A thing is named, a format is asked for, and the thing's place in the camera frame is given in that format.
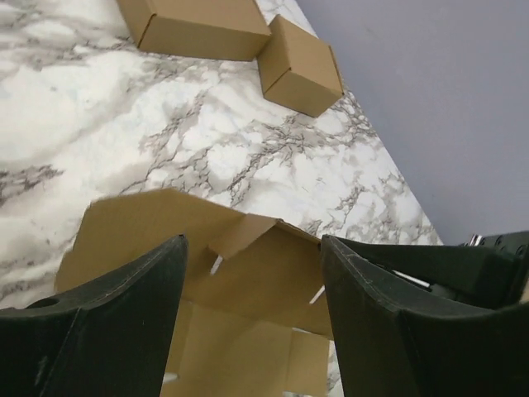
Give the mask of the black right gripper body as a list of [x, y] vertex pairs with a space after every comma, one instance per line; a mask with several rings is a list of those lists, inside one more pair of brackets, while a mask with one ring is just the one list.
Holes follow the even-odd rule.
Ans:
[[528, 232], [476, 235], [458, 246], [350, 243], [385, 270], [439, 285], [454, 299], [485, 309], [520, 302], [528, 281]]

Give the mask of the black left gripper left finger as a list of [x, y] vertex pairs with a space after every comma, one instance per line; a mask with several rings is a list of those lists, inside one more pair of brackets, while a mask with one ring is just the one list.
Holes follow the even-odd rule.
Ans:
[[170, 238], [25, 309], [1, 312], [3, 396], [158, 396], [188, 260]]

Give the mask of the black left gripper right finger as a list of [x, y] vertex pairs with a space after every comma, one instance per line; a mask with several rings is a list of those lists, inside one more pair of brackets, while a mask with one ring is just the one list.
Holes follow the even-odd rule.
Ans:
[[326, 235], [321, 263], [347, 396], [525, 396], [528, 300], [485, 309]]

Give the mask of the brown cardboard box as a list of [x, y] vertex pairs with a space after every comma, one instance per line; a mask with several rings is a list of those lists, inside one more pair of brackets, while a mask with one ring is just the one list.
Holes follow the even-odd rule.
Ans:
[[283, 220], [174, 189], [102, 199], [86, 210], [55, 287], [181, 234], [188, 265], [162, 395], [326, 395], [332, 331], [319, 240]]

